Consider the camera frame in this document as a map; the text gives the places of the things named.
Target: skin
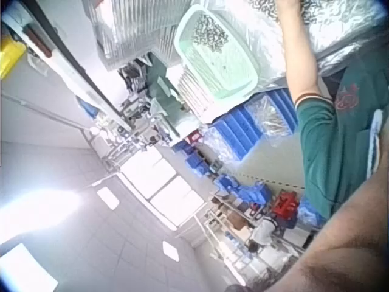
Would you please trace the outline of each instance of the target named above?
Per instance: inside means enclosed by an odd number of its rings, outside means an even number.
[[[293,101],[321,94],[317,62],[300,15],[300,0],[276,0],[286,77]],[[388,122],[377,172],[330,219],[291,270],[267,292],[384,291],[388,248]]]

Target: yellow object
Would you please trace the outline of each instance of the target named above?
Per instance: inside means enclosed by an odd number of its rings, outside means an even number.
[[[8,75],[25,51],[26,46],[14,41],[10,35],[1,39],[1,80]]]

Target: mint green basket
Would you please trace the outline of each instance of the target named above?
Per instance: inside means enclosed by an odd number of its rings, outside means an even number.
[[[196,23],[203,14],[209,15],[229,36],[221,53],[192,41]],[[174,46],[183,63],[214,99],[242,99],[243,102],[258,84],[259,67],[246,44],[227,26],[203,6],[193,5],[178,25]]]

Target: metal parts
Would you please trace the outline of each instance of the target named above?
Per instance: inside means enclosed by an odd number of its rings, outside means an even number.
[[[195,44],[207,46],[212,52],[221,53],[221,49],[229,41],[229,36],[211,16],[203,14],[196,23],[192,39]]]
[[[275,0],[249,0],[249,4],[256,10],[265,13],[269,18],[278,22],[277,7]],[[320,0],[301,0],[301,15],[303,16],[304,24],[315,24]]]

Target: green polo shirt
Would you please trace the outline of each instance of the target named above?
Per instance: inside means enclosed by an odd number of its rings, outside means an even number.
[[[329,218],[366,180],[375,110],[388,112],[388,49],[359,58],[345,71],[335,101],[305,94],[296,101],[305,195]]]

